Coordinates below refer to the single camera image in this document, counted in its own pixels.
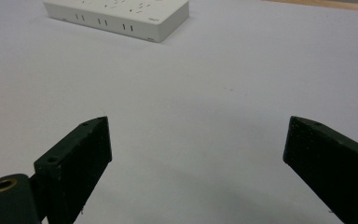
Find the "white power strip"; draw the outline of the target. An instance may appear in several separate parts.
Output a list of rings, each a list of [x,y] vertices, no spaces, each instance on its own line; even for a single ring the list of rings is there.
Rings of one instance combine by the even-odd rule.
[[[52,19],[160,43],[189,18],[189,0],[42,0]]]

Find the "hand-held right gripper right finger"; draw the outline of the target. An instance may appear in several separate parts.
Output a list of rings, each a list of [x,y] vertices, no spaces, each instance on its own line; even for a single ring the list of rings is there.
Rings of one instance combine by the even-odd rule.
[[[344,224],[358,224],[358,143],[292,116],[282,156]]]

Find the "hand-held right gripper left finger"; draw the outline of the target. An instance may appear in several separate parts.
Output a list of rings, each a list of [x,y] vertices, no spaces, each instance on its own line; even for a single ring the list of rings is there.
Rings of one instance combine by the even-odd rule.
[[[79,124],[34,162],[35,176],[47,196],[49,224],[73,224],[109,162],[108,118]]]

